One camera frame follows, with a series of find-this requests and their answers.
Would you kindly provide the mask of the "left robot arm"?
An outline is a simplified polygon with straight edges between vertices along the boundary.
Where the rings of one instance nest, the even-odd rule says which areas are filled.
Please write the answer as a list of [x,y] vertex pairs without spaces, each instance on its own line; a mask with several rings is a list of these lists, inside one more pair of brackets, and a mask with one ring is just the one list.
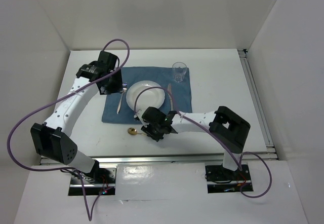
[[120,93],[122,89],[120,70],[110,65],[84,64],[76,74],[68,98],[42,124],[35,123],[31,127],[36,152],[77,169],[87,182],[96,182],[106,171],[99,167],[98,161],[78,150],[70,136],[79,116],[97,93],[108,95]]

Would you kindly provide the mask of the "blue cloth napkin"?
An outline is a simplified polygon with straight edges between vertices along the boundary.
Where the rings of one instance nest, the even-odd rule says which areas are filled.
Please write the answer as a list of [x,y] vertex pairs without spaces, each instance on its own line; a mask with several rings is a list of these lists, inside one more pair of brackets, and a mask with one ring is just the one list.
[[[173,78],[173,70],[166,67],[123,67],[121,73],[123,81],[128,84],[128,90],[139,81],[153,81],[163,88],[171,84],[174,107],[185,113],[192,112],[189,70],[182,82],[176,82]],[[116,112],[120,97],[117,93],[106,97],[101,121],[111,124],[139,125],[140,122],[134,119],[134,111],[127,105],[125,96],[123,96],[119,113]]]

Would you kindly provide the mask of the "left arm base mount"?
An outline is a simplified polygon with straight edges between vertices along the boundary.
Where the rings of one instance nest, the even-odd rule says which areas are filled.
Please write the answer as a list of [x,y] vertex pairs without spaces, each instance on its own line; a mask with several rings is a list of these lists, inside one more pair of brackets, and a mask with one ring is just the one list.
[[[109,176],[103,175],[99,177],[99,180],[91,180],[81,173],[82,180],[84,182],[86,196],[97,196],[100,192],[104,192],[104,196],[115,195],[115,183],[117,167],[111,166],[106,168]],[[82,196],[82,184],[81,180],[76,172],[71,174],[68,196]]]

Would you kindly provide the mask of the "clear plastic cup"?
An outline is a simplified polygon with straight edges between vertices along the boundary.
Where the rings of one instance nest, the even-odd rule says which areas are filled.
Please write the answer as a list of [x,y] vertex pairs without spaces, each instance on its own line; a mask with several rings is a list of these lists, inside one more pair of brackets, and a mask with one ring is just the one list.
[[183,62],[176,62],[172,66],[173,78],[176,82],[182,82],[187,73],[188,67]]

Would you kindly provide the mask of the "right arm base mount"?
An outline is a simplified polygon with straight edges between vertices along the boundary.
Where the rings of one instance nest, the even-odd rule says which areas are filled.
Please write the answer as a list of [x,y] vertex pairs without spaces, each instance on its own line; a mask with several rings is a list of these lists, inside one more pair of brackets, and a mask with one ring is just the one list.
[[231,171],[225,169],[222,165],[205,166],[205,179],[207,181],[208,193],[234,193],[252,192],[253,185],[249,167],[247,164],[242,165],[242,171],[237,169]]

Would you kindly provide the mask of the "silver table knife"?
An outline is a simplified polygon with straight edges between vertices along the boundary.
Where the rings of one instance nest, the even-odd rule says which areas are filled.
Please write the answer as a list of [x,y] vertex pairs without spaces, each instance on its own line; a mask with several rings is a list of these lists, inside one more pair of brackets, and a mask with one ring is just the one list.
[[174,104],[173,104],[173,96],[172,96],[172,84],[169,83],[168,87],[168,96],[169,96],[169,100],[170,100],[170,111],[174,111]]

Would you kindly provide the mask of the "silver fork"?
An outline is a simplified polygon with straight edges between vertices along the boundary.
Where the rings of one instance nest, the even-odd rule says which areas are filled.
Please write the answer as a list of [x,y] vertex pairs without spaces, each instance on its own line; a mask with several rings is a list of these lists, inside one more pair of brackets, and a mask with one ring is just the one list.
[[119,100],[119,103],[118,103],[118,106],[117,106],[117,110],[116,110],[116,113],[117,114],[119,114],[119,112],[120,112],[120,109],[121,109],[121,106],[122,106],[123,96],[124,96],[124,94],[127,91],[127,85],[128,85],[128,83],[123,83],[123,90],[121,92],[120,100]]

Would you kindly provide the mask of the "clear glass plate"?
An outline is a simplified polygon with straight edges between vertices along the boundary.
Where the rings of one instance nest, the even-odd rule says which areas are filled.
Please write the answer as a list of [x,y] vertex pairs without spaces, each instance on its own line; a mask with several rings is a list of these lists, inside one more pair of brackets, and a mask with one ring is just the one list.
[[135,100],[137,96],[143,90],[151,87],[153,87],[153,89],[147,90],[139,96],[136,103],[136,110],[147,109],[150,106],[160,108],[163,105],[165,101],[165,91],[163,89],[155,88],[161,87],[161,85],[153,81],[139,81],[131,85],[126,92],[126,102],[132,115],[134,114]]

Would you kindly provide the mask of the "gold spoon with dark handle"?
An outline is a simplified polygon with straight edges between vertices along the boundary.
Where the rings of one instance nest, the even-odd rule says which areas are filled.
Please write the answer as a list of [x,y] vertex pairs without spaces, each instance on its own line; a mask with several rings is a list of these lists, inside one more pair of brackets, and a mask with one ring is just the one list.
[[137,129],[135,128],[128,128],[127,129],[127,132],[130,134],[130,135],[143,135],[143,136],[147,136],[147,134],[145,133],[141,133],[139,132]]

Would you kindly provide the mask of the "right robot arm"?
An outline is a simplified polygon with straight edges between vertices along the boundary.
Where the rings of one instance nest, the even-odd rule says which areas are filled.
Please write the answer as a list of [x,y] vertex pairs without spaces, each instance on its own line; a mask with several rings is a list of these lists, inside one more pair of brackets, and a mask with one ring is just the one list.
[[243,149],[251,125],[226,106],[209,113],[170,111],[167,115],[155,107],[139,109],[135,119],[142,123],[141,130],[158,142],[167,134],[188,132],[207,133],[225,150],[221,174],[233,179],[242,170]]

